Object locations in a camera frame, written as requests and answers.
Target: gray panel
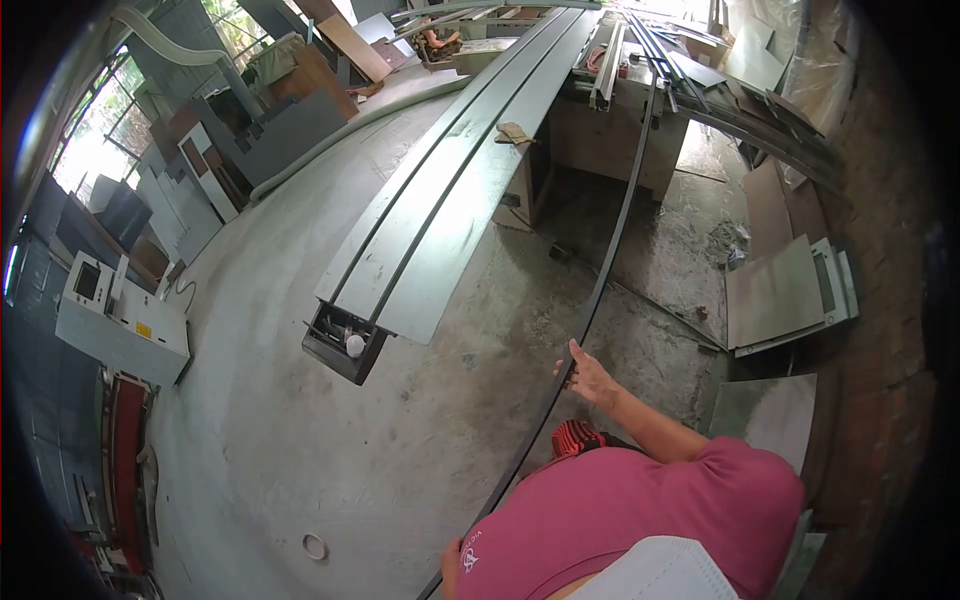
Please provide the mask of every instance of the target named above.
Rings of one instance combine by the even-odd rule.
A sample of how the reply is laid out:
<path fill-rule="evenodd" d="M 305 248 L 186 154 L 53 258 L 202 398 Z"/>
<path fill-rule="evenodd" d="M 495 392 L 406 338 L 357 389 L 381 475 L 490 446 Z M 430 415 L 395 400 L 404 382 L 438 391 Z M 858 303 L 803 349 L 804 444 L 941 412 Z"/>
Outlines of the gray panel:
<path fill-rule="evenodd" d="M 47 271 L 50 269 L 50 253 L 42 242 L 30 240 L 30 243 L 21 250 L 26 253 L 23 265 L 20 268 L 20 288 L 29 286 L 35 288 L 41 295 L 47 282 Z M 17 300 L 22 301 L 17 291 Z"/>
<path fill-rule="evenodd" d="M 124 252 L 131 252 L 153 215 L 154 212 L 147 203 L 143 202 L 125 181 L 120 181 L 111 193 L 107 207 L 94 217 Z"/>
<path fill-rule="evenodd" d="M 353 226 L 347 240 L 343 246 L 334 255 L 333 260 L 327 266 L 323 277 L 314 290 L 314 295 L 320 300 L 333 302 L 337 298 L 341 287 L 349 278 L 350 272 L 355 264 L 360 252 L 368 243 L 372 234 L 377 230 L 380 222 L 386 218 L 386 214 L 393 207 L 393 202 L 404 189 L 407 181 L 412 178 L 420 166 L 433 152 L 450 131 L 461 115 L 467 111 L 476 98 L 492 84 L 501 71 L 517 57 L 520 52 L 531 43 L 536 37 L 546 29 L 555 19 L 559 12 L 551 12 L 543 19 L 540 24 L 533 28 L 527 36 L 513 44 L 506 52 L 501 53 L 490 65 L 487 66 L 479 75 L 460 92 L 453 103 L 446 109 L 439 119 L 430 127 L 430 129 L 420 138 L 416 145 L 410 149 L 403 161 L 397 166 L 394 173 L 387 180 L 387 183 L 373 197 L 367 210 L 360 215 L 360 219 Z"/>
<path fill-rule="evenodd" d="M 396 205 L 383 218 L 363 256 L 356 261 L 333 302 L 337 307 L 361 319 L 376 318 L 377 307 L 389 295 L 395 276 L 403 269 L 402 261 L 416 246 L 424 227 L 447 197 L 467 161 L 487 138 L 505 105 L 581 14 L 583 11 L 567 9 L 538 35 L 529 36 L 530 42 L 522 52 L 517 52 L 496 80 L 480 92 L 453 128 L 431 149 L 417 172 L 403 177 L 404 185 L 395 195 Z M 511 50 L 521 42 L 511 46 Z M 395 175 L 384 189 L 398 183 Z"/>
<path fill-rule="evenodd" d="M 836 251 L 834 250 L 833 246 L 829 244 L 829 240 L 827 240 L 825 237 L 817 242 L 814 242 L 813 245 L 810 246 L 810 251 L 814 256 L 814 259 L 818 255 L 822 255 L 824 257 L 824 262 L 822 264 L 827 267 L 828 280 L 824 281 L 818 277 L 818 289 L 826 290 L 834 296 L 833 302 L 823 302 L 823 306 L 832 305 L 834 307 L 833 310 L 824 314 L 824 320 L 822 323 L 806 327 L 786 335 L 781 335 L 764 342 L 759 342 L 757 344 L 753 344 L 752 346 L 737 348 L 734 352 L 736 358 L 740 358 L 754 352 L 760 352 L 768 348 L 773 348 L 774 346 L 779 346 L 781 344 L 786 344 L 787 342 L 792 342 L 793 340 L 800 339 L 803 336 L 816 333 L 824 327 L 838 324 L 859 314 L 857 311 L 856 297 L 845 297 L 846 290 L 852 290 L 852 284 L 844 279 L 845 276 L 843 275 L 843 271 L 841 270 L 840 265 L 838 265 Z"/>
<path fill-rule="evenodd" d="M 303 35 L 306 31 L 303 21 L 283 0 L 237 0 L 237 4 L 273 39 L 280 39 L 291 32 Z"/>
<path fill-rule="evenodd" d="M 353 0 L 352 4 L 353 13 L 356 14 L 358 23 L 378 12 L 383 12 L 389 16 L 392 12 L 407 8 L 407 3 L 403 0 Z"/>
<path fill-rule="evenodd" d="M 32 255 L 36 263 L 25 262 L 35 266 L 28 267 L 13 307 L 3 305 L 3 354 L 9 359 L 5 375 L 10 400 L 32 449 L 31 462 L 51 505 L 67 523 L 79 525 L 83 516 L 72 487 L 73 473 L 82 475 L 97 492 L 91 504 L 98 515 L 104 514 L 93 401 L 99 363 L 53 334 L 54 298 L 63 290 L 66 271 L 49 260 L 38 241 L 29 248 L 28 257 Z"/>
<path fill-rule="evenodd" d="M 163 159 L 163 155 L 155 142 L 150 142 L 147 150 L 143 152 L 143 156 L 140 157 L 140 164 L 136 165 L 136 171 L 143 174 L 147 167 L 150 167 L 154 177 L 163 173 L 167 168 L 167 161 Z"/>
<path fill-rule="evenodd" d="M 57 224 L 57 237 L 73 255 L 79 251 L 86 252 L 110 266 L 111 269 L 116 269 L 120 262 L 120 255 L 101 237 L 100 233 L 86 220 L 80 208 L 72 202 L 63 206 L 63 214 Z M 133 269 L 127 270 L 127 279 L 142 285 Z"/>
<path fill-rule="evenodd" d="M 213 145 L 240 169 L 253 187 L 285 169 L 322 139 L 347 124 L 326 90 L 318 89 L 264 123 L 263 133 L 258 139 L 252 136 L 248 138 L 251 148 L 244 153 L 234 141 L 233 133 L 217 118 L 206 101 L 195 100 L 191 106 L 204 124 Z"/>
<path fill-rule="evenodd" d="M 517 123 L 530 134 L 540 128 L 599 16 L 599 12 L 580 16 L 500 114 L 499 122 Z M 437 212 L 403 268 L 377 325 L 421 344 L 433 337 L 523 156 L 513 145 L 493 143 L 495 137 L 496 131 L 487 135 L 453 185 L 447 197 L 457 202 L 445 202 Z"/>
<path fill-rule="evenodd" d="M 63 212 L 63 204 L 66 200 L 66 192 L 57 185 L 53 175 L 44 172 L 34 201 L 27 209 L 27 222 L 46 244 L 50 243 L 50 238 L 57 231 L 57 223 L 60 222 L 60 214 Z"/>
<path fill-rule="evenodd" d="M 804 467 L 813 425 L 816 373 L 720 384 L 707 437 L 729 436 Z"/>
<path fill-rule="evenodd" d="M 824 322 L 806 234 L 727 274 L 727 348 L 748 347 Z"/>

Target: metal ring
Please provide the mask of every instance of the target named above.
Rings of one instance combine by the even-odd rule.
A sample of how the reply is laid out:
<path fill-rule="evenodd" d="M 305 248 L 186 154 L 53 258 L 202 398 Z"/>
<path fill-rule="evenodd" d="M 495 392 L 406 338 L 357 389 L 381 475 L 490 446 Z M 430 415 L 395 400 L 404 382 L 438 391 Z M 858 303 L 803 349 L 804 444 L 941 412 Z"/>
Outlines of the metal ring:
<path fill-rule="evenodd" d="M 307 543 L 310 542 L 311 539 L 318 541 L 320 543 L 320 546 L 324 549 L 324 553 L 322 556 L 317 556 L 316 554 L 310 552 L 310 548 L 307 546 Z M 323 559 L 325 559 L 327 556 L 330 555 L 330 547 L 326 545 L 326 542 L 324 541 L 324 539 L 318 536 L 317 534 L 303 535 L 303 551 L 306 552 L 306 555 L 311 559 L 313 559 L 314 561 L 322 561 Z"/>

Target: black metal bar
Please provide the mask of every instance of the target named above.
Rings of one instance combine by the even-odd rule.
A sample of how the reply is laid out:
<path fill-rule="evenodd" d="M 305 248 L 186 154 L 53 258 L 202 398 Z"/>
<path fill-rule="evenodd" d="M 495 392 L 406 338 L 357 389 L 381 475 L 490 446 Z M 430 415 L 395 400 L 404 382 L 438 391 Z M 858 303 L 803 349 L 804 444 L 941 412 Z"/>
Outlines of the black metal bar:
<path fill-rule="evenodd" d="M 128 179 L 130 178 L 130 175 L 132 175 L 132 174 L 133 174 L 133 171 L 136 170 L 136 165 L 138 165 L 138 164 L 140 164 L 140 161 L 139 161 L 139 160 L 138 160 L 137 162 L 135 162 L 134 164 L 130 165 L 130 169 L 127 169 L 127 175 L 123 176 L 123 181 L 126 181 L 126 180 L 128 180 Z"/>
<path fill-rule="evenodd" d="M 224 14 L 217 16 L 216 19 L 210 21 L 210 24 L 209 24 L 209 25 L 207 25 L 207 26 L 204 27 L 203 29 L 199 30 L 197 33 L 198 33 L 198 34 L 202 34 L 202 33 L 206 32 L 206 30 L 211 29 L 211 28 L 213 28 L 213 27 L 216 27 L 218 23 L 222 22 L 222 21 L 225 20 L 225 19 L 228 19 L 228 18 L 232 17 L 235 12 L 238 12 L 238 11 L 240 11 L 241 9 L 243 9 L 243 7 L 238 6 L 238 7 L 235 8 L 235 9 L 230 9 L 229 11 L 225 12 Z M 211 16 L 213 16 L 213 15 L 211 15 L 209 12 L 206 12 L 206 17 L 207 17 L 207 18 L 209 18 L 209 17 L 211 17 Z"/>
<path fill-rule="evenodd" d="M 680 66 L 678 66 L 677 63 L 670 58 L 670 55 L 665 50 L 663 50 L 663 46 L 660 45 L 660 42 L 655 37 L 653 37 L 653 35 L 650 33 L 650 30 L 648 30 L 646 25 L 643 24 L 643 21 L 641 21 L 632 12 L 631 12 L 631 15 L 636 21 L 636 24 L 639 27 L 639 29 L 647 37 L 650 43 L 656 48 L 658 54 L 660 54 L 660 57 L 663 59 L 666 59 L 667 64 L 670 65 L 670 70 L 673 72 L 674 79 L 676 79 L 676 77 L 679 76 L 680 81 L 684 82 L 686 86 L 690 88 L 690 91 L 693 92 L 693 95 L 697 97 L 697 100 L 700 101 L 700 104 L 704 107 L 704 112 L 706 114 L 710 114 L 710 107 L 707 104 L 707 98 L 704 97 L 704 93 L 700 91 L 700 88 L 697 86 L 697 84 L 693 80 L 691 80 L 689 77 L 687 77 L 686 73 L 684 73 L 684 71 L 680 68 Z"/>
<path fill-rule="evenodd" d="M 90 102 L 86 103 L 86 106 L 81 111 L 80 116 L 77 117 L 77 121 L 73 124 L 73 128 L 70 130 L 70 133 L 66 133 L 66 124 L 65 123 L 63 124 L 63 132 L 60 133 L 60 139 L 63 141 L 63 152 L 66 152 L 66 145 L 70 143 L 71 139 L 73 139 L 73 134 L 77 132 L 77 128 L 80 126 L 80 122 L 84 120 L 84 117 L 86 116 L 86 112 L 90 109 L 90 107 L 93 106 L 93 103 L 96 102 L 97 96 L 99 96 L 100 92 L 103 91 L 104 87 L 107 86 L 107 84 L 110 81 L 110 78 L 116 76 L 117 70 L 124 65 L 124 63 L 127 61 L 129 57 L 130 57 L 129 54 L 124 55 L 120 59 L 120 61 L 115 65 L 114 68 L 110 68 L 109 65 L 105 64 L 104 67 L 107 70 L 107 76 L 104 77 L 104 81 L 98 87 L 92 87 L 93 82 L 92 81 L 90 82 L 90 85 L 87 87 L 87 91 L 90 92 Z M 124 88 L 124 86 L 120 84 L 120 80 L 117 80 L 117 83 L 120 85 L 120 89 L 123 89 L 125 92 L 127 91 L 126 88 Z M 71 115 L 73 115 L 73 113 L 77 110 L 77 107 L 79 105 L 80 103 L 78 103 L 76 106 L 73 107 L 73 110 L 70 111 Z M 120 123 L 120 119 L 117 119 L 117 122 L 113 124 L 114 128 L 116 128 L 117 124 Z M 51 172 L 53 172 L 57 168 L 57 165 L 60 164 L 60 159 L 63 157 L 63 152 L 60 153 L 60 156 L 57 156 L 57 160 L 50 166 Z"/>
<path fill-rule="evenodd" d="M 244 28 L 240 27 L 240 26 L 237 25 L 236 23 L 233 23 L 232 21 L 227 21 L 226 19 L 224 19 L 224 21 L 222 21 L 222 22 L 226 22 L 229 26 L 231 26 L 233 29 L 237 30 L 238 32 L 240 32 L 240 33 L 242 33 L 242 34 L 247 34 L 248 36 L 256 39 L 256 36 L 255 36 L 254 34 L 250 33 L 249 31 L 245 30 Z M 252 46 L 248 46 L 248 47 L 245 48 L 244 50 L 240 51 L 240 54 L 238 54 L 237 57 L 239 57 L 239 56 L 240 56 L 241 54 L 243 54 L 244 52 L 247 52 L 247 50 L 250 50 L 251 48 L 252 48 Z"/>
<path fill-rule="evenodd" d="M 620 214 L 616 219 L 616 227 L 613 229 L 613 235 L 610 238 L 610 244 L 607 246 L 607 255 L 604 257 L 603 266 L 600 268 L 600 274 L 597 276 L 596 283 L 593 284 L 593 293 L 590 294 L 590 300 L 587 302 L 587 305 L 584 306 L 584 313 L 581 317 L 580 327 L 577 329 L 576 340 L 577 343 L 581 345 L 583 344 L 584 339 L 587 337 L 590 324 L 593 323 L 593 317 L 596 315 L 597 306 L 600 305 L 600 298 L 603 296 L 604 288 L 607 287 L 607 278 L 610 276 L 610 269 L 613 266 L 613 260 L 616 258 L 616 251 L 620 247 L 620 238 L 623 237 L 623 229 L 627 225 L 627 216 L 630 213 L 630 205 L 633 203 L 634 192 L 636 191 L 636 180 L 640 174 L 640 164 L 643 162 L 643 151 L 646 148 L 647 137 L 650 134 L 650 122 L 653 119 L 654 97 L 656 93 L 657 80 L 653 80 L 647 96 L 647 106 L 645 107 L 645 112 L 643 115 L 643 129 L 640 130 L 640 141 L 636 146 L 636 158 L 634 159 L 634 168 L 630 173 L 630 182 L 627 184 L 627 193 L 623 198 L 623 204 L 620 206 Z M 560 391 L 564 388 L 564 382 L 570 375 L 570 370 L 572 368 L 573 357 L 570 356 L 570 350 L 567 348 L 564 351 L 564 363 L 559 369 L 557 369 L 557 375 L 554 376 L 549 390 L 547 390 L 546 395 L 543 397 L 540 411 L 537 412 L 533 424 L 527 431 L 527 434 L 523 437 L 523 442 L 520 443 L 520 447 L 516 449 L 514 458 L 510 461 L 510 464 L 503 472 L 503 475 L 500 476 L 500 480 L 497 482 L 496 487 L 493 488 L 493 493 L 491 493 L 490 497 L 487 498 L 487 502 L 483 505 L 483 508 L 480 509 L 480 513 L 477 515 L 477 518 L 473 520 L 472 524 L 470 524 L 468 531 L 470 528 L 480 522 L 480 519 L 492 513 L 493 509 L 496 508 L 496 505 L 499 504 L 500 500 L 503 499 L 504 494 L 507 492 L 507 488 L 510 487 L 511 482 L 516 477 L 516 473 L 520 470 L 520 466 L 523 464 L 523 461 L 526 460 L 527 454 L 530 453 L 530 448 L 533 447 L 534 442 L 537 440 L 537 436 L 540 435 L 543 426 L 546 424 L 546 420 L 550 416 L 550 412 L 553 410 L 554 405 L 557 403 L 557 398 L 560 396 Z M 426 600 L 429 598 L 430 594 L 437 589 L 437 587 L 440 585 L 440 582 L 443 580 L 443 574 L 438 571 L 437 574 L 433 576 L 433 579 L 430 580 L 430 583 L 427 584 L 426 588 L 424 588 L 420 595 L 417 596 L 418 600 Z"/>
<path fill-rule="evenodd" d="M 693 119 L 694 121 L 699 121 L 704 125 L 710 125 L 716 130 L 729 133 L 738 139 L 742 139 L 748 144 L 756 146 L 760 150 L 766 152 L 768 155 L 789 164 L 807 177 L 816 181 L 820 185 L 823 185 L 828 192 L 837 198 L 846 198 L 843 190 L 840 189 L 837 183 L 840 174 L 835 168 L 831 168 L 829 165 L 824 165 L 829 168 L 830 173 L 822 173 L 815 166 L 804 161 L 800 157 L 800 153 L 790 153 L 787 150 L 782 149 L 780 146 L 775 145 L 774 142 L 771 142 L 764 137 L 760 137 L 759 134 L 749 132 L 742 127 L 735 125 L 731 120 L 729 120 L 729 118 L 724 119 L 709 114 L 703 114 L 702 112 L 698 112 L 693 108 L 686 107 L 683 104 L 678 106 L 677 112 L 682 116 Z"/>
<path fill-rule="evenodd" d="M 676 81 L 675 72 L 670 71 L 669 73 L 667 73 L 667 70 L 663 69 L 663 65 L 661 63 L 665 63 L 668 69 L 670 66 L 670 61 L 667 60 L 667 58 L 662 55 L 661 53 L 662 48 L 655 45 L 651 41 L 651 37 L 647 35 L 648 32 L 646 28 L 643 26 L 643 23 L 640 22 L 639 17 L 637 17 L 631 11 L 626 11 L 623 13 L 623 15 L 624 15 L 624 18 L 627 19 L 627 22 L 630 24 L 630 28 L 633 30 L 634 35 L 639 40 L 640 45 L 643 46 L 643 50 L 646 51 L 647 57 L 654 61 L 654 64 L 657 67 L 658 72 L 660 72 L 663 78 L 666 79 L 668 82 L 678 83 Z"/>
<path fill-rule="evenodd" d="M 125 54 L 125 55 L 123 56 L 123 58 L 122 58 L 122 61 L 117 64 L 117 68 L 113 69 L 113 70 L 110 72 L 110 76 L 111 76 L 114 80 L 116 80 L 117 85 L 120 86 L 120 89 L 122 89 L 123 92 L 124 92 L 125 94 L 127 94 L 127 96 L 130 98 L 130 101 L 133 102 L 133 94 L 132 94 L 128 89 L 126 89 L 126 88 L 124 87 L 123 82 L 121 82 L 121 81 L 120 81 L 120 78 L 116 76 L 117 73 L 120 72 L 120 67 L 122 67 L 124 64 L 126 64 L 126 63 L 127 63 L 127 60 L 128 60 L 129 58 L 130 58 L 130 53 Z"/>
<path fill-rule="evenodd" d="M 77 183 L 77 187 L 75 187 L 75 188 L 73 189 L 73 193 L 74 193 L 75 195 L 76 195 L 77 192 L 80 191 L 80 188 L 81 188 L 81 187 L 84 187 L 84 181 L 86 181 L 86 176 L 89 175 L 89 173 L 90 173 L 90 171 L 89 171 L 89 169 L 87 169 L 87 171 L 84 173 L 84 176 L 80 178 L 80 183 Z"/>
<path fill-rule="evenodd" d="M 113 122 L 113 127 L 110 128 L 110 131 L 106 133 L 105 137 L 110 137 L 111 135 L 113 135 L 113 132 L 117 131 L 117 127 L 120 126 L 120 121 L 123 121 L 124 117 L 127 116 L 127 113 L 130 112 L 130 109 L 133 108 L 134 104 L 135 102 L 133 100 L 130 100 L 130 103 L 127 105 L 127 107 L 124 108 L 123 112 L 120 113 L 120 118 Z"/>
<path fill-rule="evenodd" d="M 270 36 L 270 34 L 264 34 L 263 36 L 258 37 L 257 39 L 255 39 L 255 40 L 253 41 L 253 43 L 252 43 L 251 45 L 247 46 L 246 48 L 244 48 L 243 50 L 241 50 L 240 53 L 237 54 L 237 56 L 233 57 L 232 60 L 236 61 L 237 59 L 239 59 L 240 57 L 242 57 L 242 56 L 244 55 L 244 53 L 248 52 L 251 48 L 253 48 L 253 46 L 255 46 L 256 44 L 260 43 L 261 41 L 263 41 L 264 39 L 266 39 L 266 38 L 269 37 L 269 36 Z"/>
<path fill-rule="evenodd" d="M 108 141 L 109 143 L 113 144 L 114 146 L 116 146 L 117 148 L 119 148 L 119 149 L 121 150 L 121 152 L 123 152 L 124 154 L 126 154 L 127 156 L 129 156 L 130 158 L 132 158 L 133 160 L 139 160 L 139 159 L 140 159 L 140 157 L 137 156 L 136 154 L 134 154 L 132 150 L 128 150 L 126 146 L 124 146 L 123 144 L 121 144 L 121 143 L 118 142 L 117 140 L 113 139 L 112 137 L 109 137 L 108 135 L 104 135 L 104 139 L 105 139 L 106 141 Z"/>
<path fill-rule="evenodd" d="M 667 59 L 662 59 L 656 56 L 656 53 L 649 47 L 649 42 L 640 32 L 639 19 L 632 12 L 624 12 L 624 18 L 627 19 L 627 24 L 630 25 L 630 30 L 634 32 L 634 36 L 637 41 L 639 41 L 640 46 L 643 47 L 643 52 L 647 55 L 647 62 L 651 67 L 656 71 L 657 76 L 667 82 L 666 86 L 666 97 L 670 101 L 670 109 L 674 112 L 677 112 L 677 100 L 673 97 L 673 86 L 670 84 L 670 77 L 666 74 L 665 69 L 662 68 L 661 63 L 669 66 L 670 61 Z"/>

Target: sawdust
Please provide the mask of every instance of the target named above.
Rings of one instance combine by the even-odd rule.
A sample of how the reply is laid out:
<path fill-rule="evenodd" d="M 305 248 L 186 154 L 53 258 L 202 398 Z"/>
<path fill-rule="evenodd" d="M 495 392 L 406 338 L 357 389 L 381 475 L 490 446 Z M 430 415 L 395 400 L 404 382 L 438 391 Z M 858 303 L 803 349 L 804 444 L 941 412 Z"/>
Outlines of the sawdust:
<path fill-rule="evenodd" d="M 737 225 L 738 223 L 732 219 L 723 219 L 707 234 L 707 245 L 703 249 L 703 254 L 709 257 L 710 264 L 713 266 L 720 268 L 727 262 L 731 244 L 735 244 L 744 252 L 747 251 L 747 241 L 737 233 Z"/>

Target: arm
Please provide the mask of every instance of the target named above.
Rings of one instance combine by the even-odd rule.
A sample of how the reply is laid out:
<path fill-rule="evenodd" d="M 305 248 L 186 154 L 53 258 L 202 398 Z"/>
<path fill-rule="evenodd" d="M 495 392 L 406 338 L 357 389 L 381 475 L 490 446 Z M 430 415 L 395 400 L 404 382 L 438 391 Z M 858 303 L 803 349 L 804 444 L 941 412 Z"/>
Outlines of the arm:
<path fill-rule="evenodd" d="M 654 460 L 664 464 L 696 460 L 697 454 L 707 445 L 707 438 L 627 392 L 575 340 L 570 340 L 570 354 L 576 364 L 564 385 L 568 390 L 600 407 Z"/>
<path fill-rule="evenodd" d="M 450 540 L 440 555 L 440 574 L 444 576 L 444 580 L 440 583 L 441 600 L 456 600 L 457 575 L 460 572 L 460 546 L 463 543 L 463 538 Z"/>

